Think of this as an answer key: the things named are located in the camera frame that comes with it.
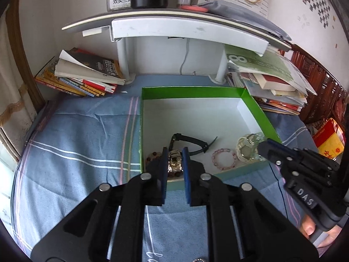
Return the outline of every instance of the checkered wall decal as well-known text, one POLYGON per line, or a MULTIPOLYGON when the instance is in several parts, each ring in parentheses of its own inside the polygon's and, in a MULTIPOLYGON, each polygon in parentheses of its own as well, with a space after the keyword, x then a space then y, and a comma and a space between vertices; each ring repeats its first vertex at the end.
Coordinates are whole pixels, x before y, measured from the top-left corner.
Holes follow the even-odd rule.
POLYGON ((303 3, 309 5, 310 11, 318 11, 320 23, 323 24, 324 28, 327 28, 331 11, 329 3, 326 0, 303 0, 303 3))

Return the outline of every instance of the shelf leg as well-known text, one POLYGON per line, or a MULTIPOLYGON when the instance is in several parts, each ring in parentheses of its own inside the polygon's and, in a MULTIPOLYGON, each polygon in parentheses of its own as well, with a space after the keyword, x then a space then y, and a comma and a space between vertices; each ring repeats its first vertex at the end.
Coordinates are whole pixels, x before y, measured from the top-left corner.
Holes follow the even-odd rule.
POLYGON ((219 63, 217 75, 209 75, 209 78, 212 82, 219 85, 223 85, 226 83, 225 76, 228 70, 227 63, 228 62, 226 60, 226 51, 225 49, 223 49, 223 54, 222 54, 221 62, 219 63))
POLYGON ((130 73, 128 70, 126 38, 120 38, 118 41, 116 41, 116 47, 118 49, 120 70, 123 73, 123 77, 126 80, 125 84, 130 84, 134 81, 136 76, 134 73, 130 73))

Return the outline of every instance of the bed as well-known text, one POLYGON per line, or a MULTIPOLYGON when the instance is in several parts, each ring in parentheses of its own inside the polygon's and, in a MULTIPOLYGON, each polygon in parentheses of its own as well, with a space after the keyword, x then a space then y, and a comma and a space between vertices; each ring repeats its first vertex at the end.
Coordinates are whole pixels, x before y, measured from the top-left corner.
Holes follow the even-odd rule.
MULTIPOLYGON (((202 76, 139 76, 109 97, 68 96, 46 109, 30 133, 12 191, 15 239, 28 256, 34 245, 99 184, 123 184, 141 172, 141 88, 169 84, 214 85, 202 76)), ((297 116, 266 115, 284 145, 317 151, 297 116)), ((283 191, 283 179, 275 165, 265 162, 261 170, 226 181, 236 186, 243 182, 251 183, 299 227, 303 211, 283 191)), ((146 206, 143 261, 207 257, 204 207, 185 204, 182 190, 168 191, 162 207, 146 206)))

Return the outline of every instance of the red and yellow bag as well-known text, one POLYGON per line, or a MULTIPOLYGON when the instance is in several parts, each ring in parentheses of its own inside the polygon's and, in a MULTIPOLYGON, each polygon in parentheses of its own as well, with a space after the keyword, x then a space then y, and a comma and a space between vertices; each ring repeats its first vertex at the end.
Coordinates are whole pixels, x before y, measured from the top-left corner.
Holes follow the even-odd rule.
POLYGON ((338 156, 344 151, 344 133, 332 118, 313 136, 313 140, 319 149, 319 154, 329 159, 338 156))

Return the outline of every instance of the bracelet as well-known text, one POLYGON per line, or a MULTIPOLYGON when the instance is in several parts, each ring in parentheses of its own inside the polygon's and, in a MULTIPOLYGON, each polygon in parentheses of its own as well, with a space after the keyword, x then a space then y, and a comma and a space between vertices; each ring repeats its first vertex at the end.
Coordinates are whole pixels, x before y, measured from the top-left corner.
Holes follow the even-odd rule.
POLYGON ((220 169, 221 171, 226 171, 228 169, 233 169, 235 167, 235 163, 236 163, 236 160, 237 160, 237 156, 236 154, 234 153, 234 151, 232 149, 219 149, 219 150, 216 150, 213 154, 212 154, 212 162, 213 162, 213 165, 215 167, 217 167, 218 169, 220 169), (217 156, 221 153, 231 153, 233 155, 233 159, 234 159, 234 163, 229 166, 229 167, 222 167, 218 164, 217 162, 217 156))

